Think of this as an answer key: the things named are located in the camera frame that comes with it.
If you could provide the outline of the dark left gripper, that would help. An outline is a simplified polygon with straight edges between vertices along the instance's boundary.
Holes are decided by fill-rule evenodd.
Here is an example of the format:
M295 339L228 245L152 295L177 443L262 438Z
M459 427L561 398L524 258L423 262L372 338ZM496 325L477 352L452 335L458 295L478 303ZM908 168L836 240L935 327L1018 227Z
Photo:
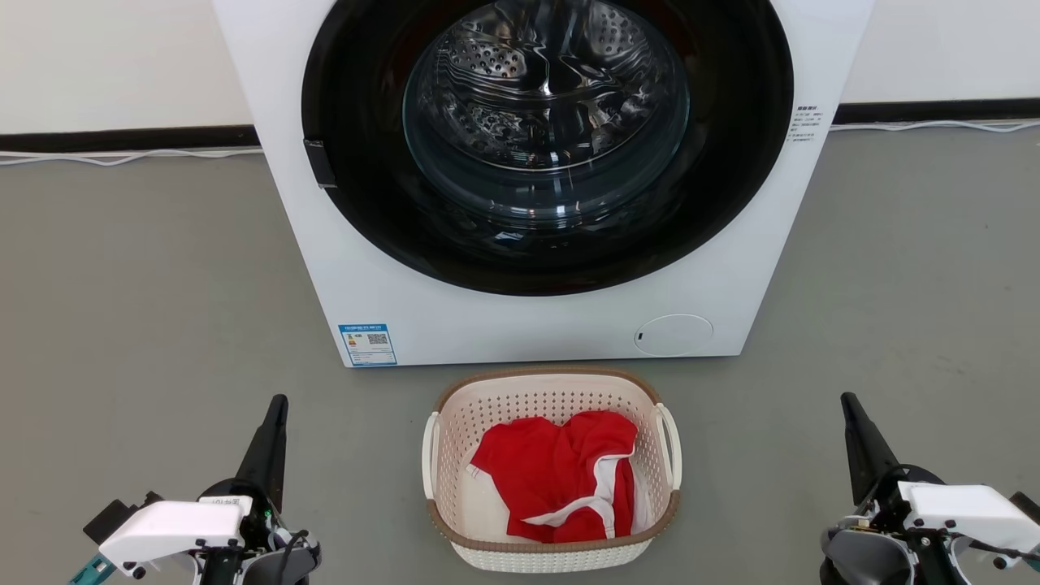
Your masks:
M288 411L288 397L275 395L236 480L223 480L198 497L239 515L230 536L198 542L198 585L288 585L288 529L280 518Z

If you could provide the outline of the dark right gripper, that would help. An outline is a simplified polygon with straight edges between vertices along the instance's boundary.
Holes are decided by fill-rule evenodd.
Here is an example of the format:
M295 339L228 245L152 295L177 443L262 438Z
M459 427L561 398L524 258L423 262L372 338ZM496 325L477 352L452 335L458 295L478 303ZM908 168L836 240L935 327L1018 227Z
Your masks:
M844 444L853 503L860 518L848 529L869 535L853 548L848 585L969 585L957 563L954 540L932 531L908 530L909 506L898 482L936 477L901 466L858 397L842 395Z

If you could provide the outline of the cream perforated laundry basket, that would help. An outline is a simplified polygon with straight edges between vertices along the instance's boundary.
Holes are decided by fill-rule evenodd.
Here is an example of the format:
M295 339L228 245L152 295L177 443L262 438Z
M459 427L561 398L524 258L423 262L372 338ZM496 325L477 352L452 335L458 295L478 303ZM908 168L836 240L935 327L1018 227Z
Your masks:
M492 483L471 473L483 434L498 423L546 418L561 425L584 411L612 411L636 425L630 462L651 525L635 535L543 544L506 534L509 512ZM560 574L634 561L670 522L680 501L683 455L678 426L654 388L625 371L579 367L475 375L447 389L421 442L421 478L435 528L475 569Z

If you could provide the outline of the blue energy label sticker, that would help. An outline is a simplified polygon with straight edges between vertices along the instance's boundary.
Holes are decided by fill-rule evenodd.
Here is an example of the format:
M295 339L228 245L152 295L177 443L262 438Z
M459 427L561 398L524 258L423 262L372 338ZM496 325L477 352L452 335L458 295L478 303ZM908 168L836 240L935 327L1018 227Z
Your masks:
M397 356L386 323L341 323L338 332L347 367L397 366Z

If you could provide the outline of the white front-load washing machine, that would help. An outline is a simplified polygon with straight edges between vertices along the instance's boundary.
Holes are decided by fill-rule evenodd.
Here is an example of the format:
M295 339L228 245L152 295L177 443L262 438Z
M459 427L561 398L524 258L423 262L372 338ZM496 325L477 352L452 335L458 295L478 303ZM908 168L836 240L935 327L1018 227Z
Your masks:
M694 314L713 337L683 357L738 356L821 155L877 0L772 0L791 43L792 110L818 105L827 129L785 143L764 185L683 259L612 288L513 297L458 288L405 266L353 228L317 183L301 94L313 41L335 0L212 0L253 125L343 360L341 323L386 323L398 366L651 357L639 327Z

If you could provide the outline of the round white filter cover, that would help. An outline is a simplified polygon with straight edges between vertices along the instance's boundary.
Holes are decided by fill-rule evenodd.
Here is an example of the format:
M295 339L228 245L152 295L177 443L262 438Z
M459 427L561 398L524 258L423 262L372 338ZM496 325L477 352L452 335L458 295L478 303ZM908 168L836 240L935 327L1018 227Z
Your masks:
M669 314L651 319L639 327L635 347L651 357L682 357L695 354L713 337L713 325L694 314Z

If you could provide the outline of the black round glass door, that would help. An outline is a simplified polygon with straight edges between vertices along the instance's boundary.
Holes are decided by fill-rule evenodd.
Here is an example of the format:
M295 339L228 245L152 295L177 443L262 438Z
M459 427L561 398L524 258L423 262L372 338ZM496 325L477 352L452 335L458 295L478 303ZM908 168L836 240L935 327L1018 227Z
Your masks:
M794 107L772 0L335 0L305 67L315 179L458 288L612 288L678 262L775 169Z

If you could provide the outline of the red and white garment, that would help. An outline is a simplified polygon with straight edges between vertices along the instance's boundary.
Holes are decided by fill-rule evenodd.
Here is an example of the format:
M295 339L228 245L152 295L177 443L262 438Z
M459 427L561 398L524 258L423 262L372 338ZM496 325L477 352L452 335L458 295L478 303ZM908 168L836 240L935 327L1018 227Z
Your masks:
M651 525L631 457L638 427L612 411L584 411L561 425L523 418L483 434L469 464L509 512L506 534L564 544L615 540Z

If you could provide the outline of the small text instruction sticker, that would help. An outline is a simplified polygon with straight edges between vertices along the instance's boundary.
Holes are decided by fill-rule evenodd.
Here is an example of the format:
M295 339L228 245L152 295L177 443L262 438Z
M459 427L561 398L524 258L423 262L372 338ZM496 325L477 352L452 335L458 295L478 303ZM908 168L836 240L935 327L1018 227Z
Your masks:
M792 111L785 143L813 143L821 130L827 129L826 112L818 105L798 105Z

